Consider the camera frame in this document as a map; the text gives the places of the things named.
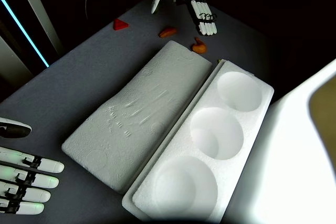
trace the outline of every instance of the circular hole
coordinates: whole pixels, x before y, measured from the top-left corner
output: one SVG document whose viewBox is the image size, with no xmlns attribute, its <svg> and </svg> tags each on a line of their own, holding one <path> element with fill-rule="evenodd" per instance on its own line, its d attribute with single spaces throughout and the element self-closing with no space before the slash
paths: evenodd
<svg viewBox="0 0 336 224">
<path fill-rule="evenodd" d="M 164 219 L 205 220 L 217 202 L 216 179 L 195 157 L 179 157 L 164 164 L 153 192 L 159 218 Z"/>
<path fill-rule="evenodd" d="M 261 104 L 261 90 L 249 76 L 240 72 L 227 72 L 217 83 L 219 96 L 231 108 L 253 111 Z"/>
<path fill-rule="evenodd" d="M 239 122 L 220 108 L 196 112 L 191 120 L 191 136 L 204 154 L 215 159 L 234 157 L 244 142 Z"/>
</svg>

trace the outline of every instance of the red-orange object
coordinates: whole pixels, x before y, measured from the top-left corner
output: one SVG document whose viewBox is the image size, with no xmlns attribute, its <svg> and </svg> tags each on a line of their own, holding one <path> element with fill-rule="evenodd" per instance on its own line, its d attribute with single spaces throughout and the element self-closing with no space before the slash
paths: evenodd
<svg viewBox="0 0 336 224">
<path fill-rule="evenodd" d="M 165 38 L 165 37 L 172 36 L 173 34 L 176 34 L 176 33 L 177 33 L 177 29 L 175 27 L 167 27 L 162 32 L 160 32 L 159 37 Z"/>
<path fill-rule="evenodd" d="M 201 41 L 199 38 L 195 38 L 196 44 L 193 45 L 193 51 L 198 54 L 203 54 L 206 52 L 206 45 L 203 41 Z"/>
<path fill-rule="evenodd" d="M 113 22 L 113 29 L 114 30 L 120 30 L 120 29 L 124 29 L 126 27 L 129 27 L 129 24 L 127 24 L 126 22 L 120 20 L 120 19 L 115 19 Z"/>
</svg>

